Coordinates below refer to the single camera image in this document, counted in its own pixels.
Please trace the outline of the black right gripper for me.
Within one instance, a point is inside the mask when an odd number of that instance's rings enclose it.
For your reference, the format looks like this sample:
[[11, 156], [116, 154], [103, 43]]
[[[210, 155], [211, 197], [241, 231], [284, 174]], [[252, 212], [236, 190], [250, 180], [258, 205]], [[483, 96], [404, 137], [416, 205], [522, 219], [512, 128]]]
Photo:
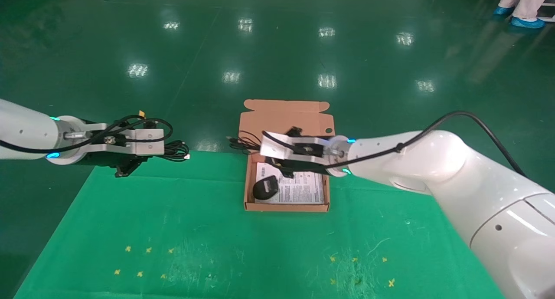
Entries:
[[[291, 127], [285, 135], [289, 137], [302, 137], [303, 129], [299, 127]], [[313, 172], [323, 175], [329, 175], [325, 165], [311, 162], [292, 162], [287, 159], [277, 159], [265, 157], [265, 163], [270, 164], [272, 167], [279, 169], [283, 177], [292, 179], [294, 172]]]

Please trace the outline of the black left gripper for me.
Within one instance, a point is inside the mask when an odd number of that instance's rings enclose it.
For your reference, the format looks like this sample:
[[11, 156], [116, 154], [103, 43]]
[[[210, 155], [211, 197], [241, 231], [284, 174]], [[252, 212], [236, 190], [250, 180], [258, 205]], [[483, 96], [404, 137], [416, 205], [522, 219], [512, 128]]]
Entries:
[[86, 154], [84, 156], [85, 166], [110, 167], [116, 170], [116, 178], [129, 177], [144, 162], [149, 160], [146, 155], [130, 154]]

